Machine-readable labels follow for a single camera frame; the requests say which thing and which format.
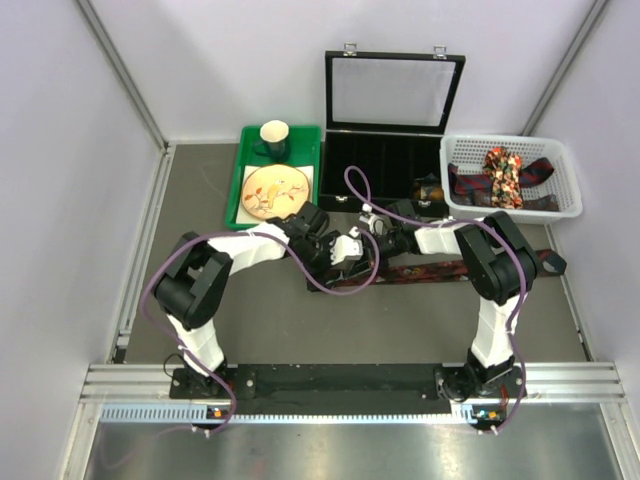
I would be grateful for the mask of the dark red patterned tie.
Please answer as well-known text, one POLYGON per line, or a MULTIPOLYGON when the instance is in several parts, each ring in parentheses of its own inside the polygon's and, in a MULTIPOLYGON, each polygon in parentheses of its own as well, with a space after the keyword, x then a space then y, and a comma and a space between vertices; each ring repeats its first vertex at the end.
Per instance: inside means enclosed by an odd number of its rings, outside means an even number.
MULTIPOLYGON (((543 271, 539 277, 559 277, 565 274, 566 260, 552 249, 537 250, 543 271)), ((378 271, 374 285, 404 285, 420 283, 450 283, 469 280, 468 269, 462 260, 416 265, 387 266, 378 271)), ((327 274, 319 280, 327 287, 327 274)))

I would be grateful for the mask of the brown tie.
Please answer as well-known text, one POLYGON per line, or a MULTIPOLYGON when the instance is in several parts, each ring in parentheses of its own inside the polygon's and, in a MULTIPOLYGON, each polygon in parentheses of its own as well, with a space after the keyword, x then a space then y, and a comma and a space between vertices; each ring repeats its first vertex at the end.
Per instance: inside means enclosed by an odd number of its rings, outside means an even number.
POLYGON ((433 173, 416 178, 412 186, 412 198, 422 202, 443 202, 444 190, 440 178, 433 173))

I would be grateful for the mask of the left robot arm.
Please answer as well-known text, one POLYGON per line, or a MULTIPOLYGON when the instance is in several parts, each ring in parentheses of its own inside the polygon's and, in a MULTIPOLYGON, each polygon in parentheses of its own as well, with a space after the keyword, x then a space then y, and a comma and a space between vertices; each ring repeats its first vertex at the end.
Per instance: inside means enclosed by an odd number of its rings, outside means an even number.
POLYGON ((330 269, 366 257, 358 228, 324 234, 327 221, 326 212, 306 202, 295 214, 244 231, 211 238, 187 232, 180 237, 151 293, 176 332, 187 369, 193 372, 192 384, 203 395, 216 396, 226 387, 225 354, 213 317, 230 276, 289 256, 320 287, 320 277, 330 269))

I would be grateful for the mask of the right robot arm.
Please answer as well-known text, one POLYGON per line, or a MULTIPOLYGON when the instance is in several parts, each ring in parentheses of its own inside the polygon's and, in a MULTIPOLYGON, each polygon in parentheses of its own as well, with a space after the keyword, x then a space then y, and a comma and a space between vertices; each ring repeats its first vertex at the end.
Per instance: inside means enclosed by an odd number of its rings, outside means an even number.
POLYGON ((515 327, 534 280, 542 271, 538 254, 511 217, 498 211, 480 219, 424 222, 409 200, 380 213, 393 228, 381 237, 381 254, 459 255, 480 297, 477 330, 463 366, 441 367, 436 381, 455 400, 487 396, 514 370, 515 327))

